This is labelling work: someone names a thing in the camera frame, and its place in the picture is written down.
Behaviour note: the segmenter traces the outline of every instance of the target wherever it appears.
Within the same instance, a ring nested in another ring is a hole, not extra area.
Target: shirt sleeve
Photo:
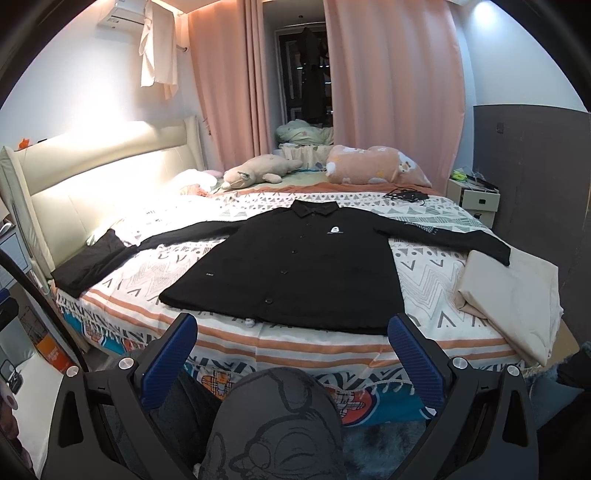
[[[192,225],[173,230],[171,232],[164,232],[159,235],[151,236],[140,243],[140,250],[150,250],[159,245],[175,245],[184,242],[197,242],[207,238],[214,238],[217,236],[232,235],[240,230],[240,227],[246,223],[247,220],[238,220],[236,222],[199,222]]]
[[[374,230],[401,240],[425,245],[449,247],[462,252],[477,250],[498,260],[506,267],[509,266],[511,248],[482,230],[468,233],[452,232],[444,228],[400,222],[377,214],[374,219]]]

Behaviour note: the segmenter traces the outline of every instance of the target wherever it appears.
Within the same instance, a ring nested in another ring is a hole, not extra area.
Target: bed frame
[[[0,151],[0,193],[39,280],[175,175],[205,169],[195,116],[72,131]]]

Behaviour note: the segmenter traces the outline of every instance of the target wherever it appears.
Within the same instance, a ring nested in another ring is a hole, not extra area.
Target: curtain
[[[225,169],[270,152],[262,0],[219,0],[189,14],[203,116]]]
[[[462,59],[445,0],[324,0],[335,144],[394,147],[445,192],[462,134]]]

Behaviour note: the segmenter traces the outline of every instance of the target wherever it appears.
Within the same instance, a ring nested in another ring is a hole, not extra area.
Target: shirt collar
[[[329,216],[331,213],[339,209],[339,204],[336,202],[302,202],[301,200],[294,200],[291,204],[291,209],[299,217],[305,217],[311,213],[319,213],[323,216]]]

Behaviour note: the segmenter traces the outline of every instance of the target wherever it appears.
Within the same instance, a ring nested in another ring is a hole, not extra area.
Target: black cable
[[[39,289],[35,286],[35,284],[31,281],[29,277],[27,277],[20,267],[14,262],[9,255],[7,255],[2,249],[0,249],[0,267],[4,267],[4,269],[12,275],[12,277],[20,283],[20,285],[29,293],[31,297],[39,304],[41,309],[45,312],[45,314],[49,317],[54,327],[57,329],[58,332],[65,338],[67,344],[74,352],[76,356],[76,360],[80,365],[81,369],[84,372],[88,372],[88,365],[86,364],[86,360],[82,355],[82,351],[76,345],[76,342],[70,335],[70,332],[64,327],[64,324],[61,322],[61,319],[57,316],[57,313],[51,308],[51,305],[45,298],[45,296],[39,291]]]
[[[404,202],[417,203],[422,202],[421,205],[425,205],[425,200],[429,198],[429,195],[423,192],[419,192],[415,189],[397,187],[391,192],[384,195],[384,198],[389,200],[402,200]]]

